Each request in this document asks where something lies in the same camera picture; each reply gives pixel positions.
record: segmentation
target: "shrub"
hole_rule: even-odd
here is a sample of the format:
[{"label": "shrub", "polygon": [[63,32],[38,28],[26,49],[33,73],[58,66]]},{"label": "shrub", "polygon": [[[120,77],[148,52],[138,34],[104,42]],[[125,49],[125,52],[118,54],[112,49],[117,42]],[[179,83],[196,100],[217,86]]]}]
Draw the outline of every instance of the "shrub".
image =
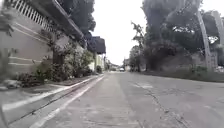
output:
[{"label": "shrub", "polygon": [[17,80],[21,82],[21,87],[34,87],[44,83],[43,79],[35,76],[35,74],[23,73],[17,76]]},{"label": "shrub", "polygon": [[93,74],[93,71],[89,67],[86,67],[83,71],[83,76],[90,76],[92,74]]},{"label": "shrub", "polygon": [[102,73],[102,68],[101,68],[101,66],[96,66],[96,72],[97,73]]}]

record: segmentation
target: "road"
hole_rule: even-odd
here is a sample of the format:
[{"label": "road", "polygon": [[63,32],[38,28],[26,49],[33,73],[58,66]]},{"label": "road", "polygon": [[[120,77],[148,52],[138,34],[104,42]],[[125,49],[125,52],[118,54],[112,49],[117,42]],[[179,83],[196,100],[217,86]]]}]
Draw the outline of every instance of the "road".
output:
[{"label": "road", "polygon": [[88,89],[31,128],[224,127],[224,84],[109,73]]}]

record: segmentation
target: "utility pole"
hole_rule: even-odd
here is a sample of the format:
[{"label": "utility pole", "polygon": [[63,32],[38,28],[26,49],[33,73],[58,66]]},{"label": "utility pole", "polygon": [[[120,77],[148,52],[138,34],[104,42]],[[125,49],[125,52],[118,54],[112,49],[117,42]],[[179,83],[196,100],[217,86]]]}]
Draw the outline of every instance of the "utility pole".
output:
[{"label": "utility pole", "polygon": [[215,18],[216,27],[218,29],[219,37],[220,37],[220,44],[222,46],[224,46],[224,28],[223,28],[222,19],[219,15],[218,11],[213,11],[212,16]]},{"label": "utility pole", "polygon": [[208,36],[207,36],[207,33],[206,33],[205,24],[204,24],[204,21],[202,19],[200,11],[197,12],[197,17],[198,17],[198,21],[199,21],[199,24],[200,24],[202,37],[203,37],[203,42],[204,42],[204,47],[205,47],[206,67],[209,71],[211,71],[212,70],[211,52],[210,52],[210,47],[209,47],[209,43],[208,43]]}]

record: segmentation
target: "sky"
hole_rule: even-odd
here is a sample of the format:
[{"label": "sky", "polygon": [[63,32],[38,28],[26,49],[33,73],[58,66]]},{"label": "sky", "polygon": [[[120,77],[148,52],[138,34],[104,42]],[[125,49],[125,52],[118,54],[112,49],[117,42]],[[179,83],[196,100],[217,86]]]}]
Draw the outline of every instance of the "sky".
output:
[{"label": "sky", "polygon": [[[131,21],[146,26],[142,0],[95,0],[93,16],[96,20],[94,36],[105,39],[107,58],[114,64],[121,65],[137,42]],[[204,0],[202,9],[218,10],[224,16],[223,0]]]}]

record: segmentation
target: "white line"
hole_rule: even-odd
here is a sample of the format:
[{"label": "white line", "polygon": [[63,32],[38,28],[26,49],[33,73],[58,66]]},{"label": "white line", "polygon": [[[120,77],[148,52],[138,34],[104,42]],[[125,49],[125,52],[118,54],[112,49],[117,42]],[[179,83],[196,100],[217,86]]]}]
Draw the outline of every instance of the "white line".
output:
[{"label": "white line", "polygon": [[60,113],[62,110],[64,110],[69,104],[71,104],[74,100],[82,96],[84,93],[86,93],[90,88],[92,88],[97,82],[102,80],[103,77],[98,78],[94,83],[91,83],[86,89],[82,90],[78,94],[76,94],[72,99],[68,100],[66,103],[64,103],[60,108],[57,108],[56,110],[52,111],[49,115],[46,117],[40,119],[33,125],[31,125],[29,128],[40,128],[42,127],[48,120],[54,118],[58,113]]},{"label": "white line", "polygon": [[24,105],[33,103],[33,102],[35,102],[35,101],[38,101],[38,100],[40,100],[40,99],[42,99],[42,98],[45,98],[45,97],[47,97],[47,96],[50,96],[50,95],[52,95],[52,94],[56,94],[56,93],[62,92],[62,91],[64,91],[64,90],[68,90],[68,89],[70,89],[70,88],[73,88],[73,87],[75,87],[75,86],[78,86],[78,85],[80,85],[80,84],[82,84],[82,83],[85,83],[85,82],[87,82],[87,81],[90,81],[90,80],[93,79],[93,78],[95,78],[95,77],[89,78],[89,79],[87,79],[87,80],[84,80],[84,81],[82,81],[82,82],[80,82],[80,83],[74,84],[74,85],[69,86],[69,87],[62,87],[62,88],[59,88],[59,89],[57,89],[57,90],[53,90],[53,91],[50,91],[50,92],[43,93],[43,94],[41,94],[41,95],[39,95],[39,96],[34,96],[34,97],[31,97],[31,98],[28,98],[28,99],[25,99],[25,100],[22,100],[22,101],[18,101],[18,102],[15,102],[15,103],[4,104],[4,105],[2,106],[2,109],[3,109],[4,111],[10,111],[10,110],[12,110],[12,109],[19,108],[19,107],[21,107],[21,106],[24,106]]},{"label": "white line", "polygon": [[25,60],[25,61],[31,61],[31,62],[39,62],[39,63],[41,63],[42,61],[38,61],[38,60],[32,60],[32,59],[26,59],[26,58],[20,58],[20,57],[13,57],[13,56],[11,56],[11,57],[9,57],[10,59],[17,59],[17,60]]}]

